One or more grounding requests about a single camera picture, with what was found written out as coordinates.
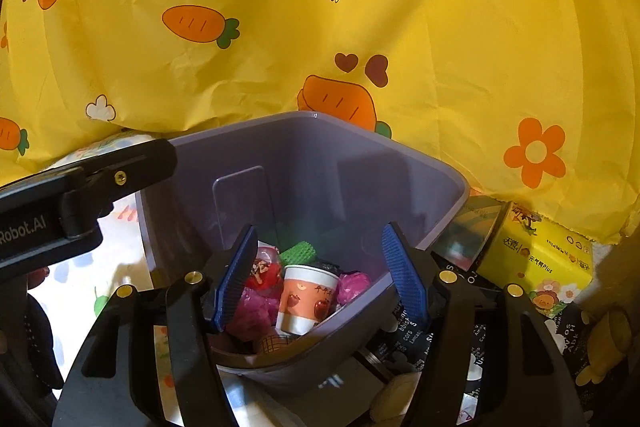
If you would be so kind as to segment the orange fruit print paper cup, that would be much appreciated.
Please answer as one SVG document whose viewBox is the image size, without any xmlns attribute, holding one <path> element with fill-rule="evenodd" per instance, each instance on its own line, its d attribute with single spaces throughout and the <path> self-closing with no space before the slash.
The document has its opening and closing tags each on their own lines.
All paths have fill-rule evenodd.
<svg viewBox="0 0 640 427">
<path fill-rule="evenodd" d="M 288 265 L 276 329 L 296 336 L 309 333 L 329 316 L 339 280 L 333 273 L 311 265 Z"/>
</svg>

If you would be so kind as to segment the green bubble wrap piece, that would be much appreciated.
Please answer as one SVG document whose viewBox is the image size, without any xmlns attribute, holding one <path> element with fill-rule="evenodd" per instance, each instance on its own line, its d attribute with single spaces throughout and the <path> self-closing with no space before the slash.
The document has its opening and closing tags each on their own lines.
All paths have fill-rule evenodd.
<svg viewBox="0 0 640 427">
<path fill-rule="evenodd" d="M 289 265 L 310 265 L 317 259 L 317 251 L 311 243 L 306 241 L 296 243 L 285 251 L 280 252 L 282 267 Z"/>
</svg>

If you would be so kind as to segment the grey plastic trash bin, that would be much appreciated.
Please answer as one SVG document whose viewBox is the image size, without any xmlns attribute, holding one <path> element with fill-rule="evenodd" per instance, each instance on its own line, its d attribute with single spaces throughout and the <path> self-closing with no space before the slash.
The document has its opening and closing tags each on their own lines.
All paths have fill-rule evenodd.
<svg viewBox="0 0 640 427">
<path fill-rule="evenodd" d="M 456 169 L 384 136 L 320 113 L 295 112 L 203 131 L 174 142 L 171 178 L 137 196 L 152 281 L 167 286 L 230 248 L 244 225 L 288 248 L 370 277 L 370 287 L 309 334 L 270 355 L 216 349 L 224 371 L 297 395 L 328 378 L 397 305 L 382 232 L 397 223 L 427 249 L 469 187 Z"/>
</svg>

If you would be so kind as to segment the floral plastic-covered bed sheet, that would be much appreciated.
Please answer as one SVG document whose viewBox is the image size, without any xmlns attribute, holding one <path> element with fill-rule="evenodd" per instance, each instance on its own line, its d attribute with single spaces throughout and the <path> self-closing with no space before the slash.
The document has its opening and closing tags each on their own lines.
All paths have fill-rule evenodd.
<svg viewBox="0 0 640 427">
<path fill-rule="evenodd" d="M 57 161 L 53 167 L 105 154 L 152 140 L 152 136 L 131 131 L 96 142 Z M 101 245 L 72 259 L 50 266 L 43 283 L 30 291 L 46 312 L 53 336 L 54 359 L 66 379 L 80 347 L 96 317 L 119 286 L 132 285 L 138 291 L 153 288 L 146 266 L 138 222 L 136 196 L 114 202 L 114 209 L 99 220 Z M 154 326 L 154 366 L 151 374 L 160 393 L 163 419 L 183 426 L 175 383 L 171 374 L 165 326 Z M 239 426 L 281 426 L 269 413 L 264 396 L 243 384 L 239 377 L 220 375 L 224 391 Z"/>
</svg>

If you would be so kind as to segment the yellow duck plush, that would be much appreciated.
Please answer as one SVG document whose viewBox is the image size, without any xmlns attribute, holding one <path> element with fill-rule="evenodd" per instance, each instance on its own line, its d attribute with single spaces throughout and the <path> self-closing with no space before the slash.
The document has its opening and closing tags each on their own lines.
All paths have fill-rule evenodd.
<svg viewBox="0 0 640 427">
<path fill-rule="evenodd" d="M 398 427 L 408 411 L 421 373 L 395 376 L 372 400 L 369 409 L 373 427 Z"/>
</svg>

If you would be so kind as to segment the crumpled pink plastic bag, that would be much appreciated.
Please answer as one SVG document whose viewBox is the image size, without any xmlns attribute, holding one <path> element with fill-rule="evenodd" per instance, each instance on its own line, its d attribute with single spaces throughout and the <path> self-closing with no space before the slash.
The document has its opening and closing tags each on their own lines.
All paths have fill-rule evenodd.
<svg viewBox="0 0 640 427">
<path fill-rule="evenodd" d="M 265 297 L 245 287 L 232 320 L 224 330 L 243 343 L 258 340 L 276 324 L 279 303 L 279 298 Z"/>
</svg>

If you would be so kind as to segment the yellow tissue box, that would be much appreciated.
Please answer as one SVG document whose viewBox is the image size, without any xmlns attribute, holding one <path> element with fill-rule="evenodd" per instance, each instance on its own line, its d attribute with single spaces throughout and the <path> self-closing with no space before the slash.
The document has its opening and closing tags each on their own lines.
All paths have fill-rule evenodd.
<svg viewBox="0 0 640 427">
<path fill-rule="evenodd" d="M 591 283 L 593 268 L 589 239 L 511 202 L 476 273 L 498 287 L 520 285 L 553 319 Z"/>
</svg>

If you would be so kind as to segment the red snack wrapper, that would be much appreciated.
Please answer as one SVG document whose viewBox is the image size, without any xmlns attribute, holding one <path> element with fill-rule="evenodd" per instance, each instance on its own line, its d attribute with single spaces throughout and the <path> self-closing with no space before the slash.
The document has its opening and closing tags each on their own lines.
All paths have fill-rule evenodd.
<svg viewBox="0 0 640 427">
<path fill-rule="evenodd" d="M 282 265 L 280 251 L 277 247 L 258 242 L 257 254 L 254 258 L 250 274 L 245 286 L 258 293 L 274 293 L 282 283 Z"/>
</svg>

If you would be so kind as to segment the yellow carrot print curtain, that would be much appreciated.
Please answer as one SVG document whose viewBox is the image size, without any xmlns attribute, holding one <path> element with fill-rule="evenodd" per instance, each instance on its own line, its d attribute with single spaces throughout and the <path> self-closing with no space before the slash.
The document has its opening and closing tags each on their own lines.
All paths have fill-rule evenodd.
<svg viewBox="0 0 640 427">
<path fill-rule="evenodd" d="M 294 108 L 602 243 L 639 225 L 639 0 L 2 0 L 11 182 L 120 128 Z"/>
</svg>

